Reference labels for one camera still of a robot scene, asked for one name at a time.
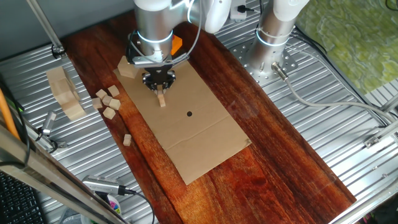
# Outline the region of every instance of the cardboard flap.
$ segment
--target cardboard flap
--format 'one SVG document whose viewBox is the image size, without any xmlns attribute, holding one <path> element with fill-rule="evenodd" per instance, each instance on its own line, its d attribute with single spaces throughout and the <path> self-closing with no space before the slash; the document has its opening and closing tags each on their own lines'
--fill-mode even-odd
<svg viewBox="0 0 398 224">
<path fill-rule="evenodd" d="M 160 145 L 186 184 L 250 144 L 250 140 L 188 62 L 173 68 L 176 81 L 166 91 L 166 107 L 141 79 L 115 71 Z"/>
</svg>

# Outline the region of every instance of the dark wood surface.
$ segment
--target dark wood surface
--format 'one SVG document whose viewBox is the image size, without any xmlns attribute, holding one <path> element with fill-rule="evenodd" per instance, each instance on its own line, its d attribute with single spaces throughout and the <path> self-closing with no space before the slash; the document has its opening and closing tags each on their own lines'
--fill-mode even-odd
<svg viewBox="0 0 398 224">
<path fill-rule="evenodd" d="M 328 223 L 355 201 L 233 55 L 204 32 L 189 62 L 252 144 L 185 185 L 113 73 L 135 26 L 130 12 L 63 44 L 92 97 L 119 88 L 121 107 L 104 120 L 161 223 Z M 184 49 L 196 31 L 190 24 L 175 29 Z M 125 147 L 128 132 L 133 142 Z"/>
</svg>

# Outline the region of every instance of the gray cable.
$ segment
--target gray cable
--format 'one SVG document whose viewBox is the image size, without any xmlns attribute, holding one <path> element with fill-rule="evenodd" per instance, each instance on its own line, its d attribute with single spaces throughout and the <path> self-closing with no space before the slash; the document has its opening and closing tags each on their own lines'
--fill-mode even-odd
<svg viewBox="0 0 398 224">
<path fill-rule="evenodd" d="M 196 46 L 196 44 L 198 42 L 199 34 L 200 34 L 200 28 L 201 28 L 201 0 L 199 0 L 199 26 L 198 26 L 198 33 L 197 33 L 197 36 L 195 37 L 195 40 L 193 41 L 191 49 L 189 49 L 189 51 L 187 52 L 187 55 L 185 57 L 181 58 L 180 60 L 171 61 L 169 63 L 156 62 L 156 61 L 150 59 L 149 57 L 145 56 L 140 50 L 138 50 L 138 48 L 136 47 L 136 45 L 132 41 L 131 41 L 131 45 L 134 48 L 134 50 L 136 50 L 139 53 L 139 55 L 141 55 L 141 57 L 145 58 L 146 60 L 148 60 L 148 61 L 150 61 L 152 63 L 155 63 L 157 65 L 173 65 L 173 64 L 182 62 L 183 60 L 186 60 L 188 58 L 188 56 L 190 55 L 190 53 L 192 52 L 193 48 Z"/>
<path fill-rule="evenodd" d="M 304 100 L 303 98 L 301 98 L 296 91 L 293 89 L 292 84 L 290 84 L 289 79 L 285 80 L 286 85 L 289 87 L 289 89 L 291 90 L 291 92 L 293 93 L 293 95 L 303 104 L 308 105 L 308 106 L 314 106 L 314 107 L 329 107 L 329 106 L 343 106 L 343 105 L 350 105 L 350 106 L 359 106 L 365 109 L 369 109 L 372 110 L 376 113 L 378 113 L 379 115 L 382 115 L 383 117 L 387 118 L 390 122 L 395 122 L 394 118 L 392 118 L 392 116 L 390 116 L 389 114 L 373 107 L 373 106 L 369 106 L 366 105 L 364 103 L 357 103 L 357 102 L 336 102 L 336 103 L 311 103 L 308 102 L 306 100 Z"/>
</svg>

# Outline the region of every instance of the wooden block stack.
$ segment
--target wooden block stack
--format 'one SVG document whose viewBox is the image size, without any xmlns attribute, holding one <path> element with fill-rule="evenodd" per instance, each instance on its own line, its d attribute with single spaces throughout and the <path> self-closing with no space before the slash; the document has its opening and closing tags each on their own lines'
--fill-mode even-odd
<svg viewBox="0 0 398 224">
<path fill-rule="evenodd" d="M 62 67 L 57 67 L 46 72 L 54 98 L 61 105 L 63 112 L 69 119 L 74 120 L 86 115 L 79 104 L 80 97 L 76 86 Z"/>
</svg>

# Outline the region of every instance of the metal bracket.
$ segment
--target metal bracket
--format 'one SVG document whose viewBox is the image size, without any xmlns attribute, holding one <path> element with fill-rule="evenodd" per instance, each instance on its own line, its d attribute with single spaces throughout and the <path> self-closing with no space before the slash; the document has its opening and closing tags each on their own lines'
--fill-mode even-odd
<svg viewBox="0 0 398 224">
<path fill-rule="evenodd" d="M 269 83 L 275 79 L 280 78 L 276 72 L 271 73 L 270 75 L 264 75 L 257 70 L 253 70 L 250 66 L 246 63 L 246 53 L 253 43 L 253 39 L 243 42 L 235 47 L 230 48 L 231 53 L 241 62 L 243 67 L 249 72 L 249 74 L 255 79 L 255 81 L 260 85 L 263 86 L 266 83 Z M 284 50 L 284 62 L 280 66 L 282 67 L 285 73 L 293 72 L 297 69 L 299 65 L 297 65 L 296 61 L 290 56 L 290 54 Z"/>
<path fill-rule="evenodd" d="M 398 138 L 398 121 L 388 125 L 386 128 L 381 130 L 380 132 L 373 135 L 371 138 L 364 142 L 367 148 L 372 147 L 373 145 L 381 142 L 383 139 L 388 138 L 389 136 L 393 136 L 394 139 Z"/>
</svg>

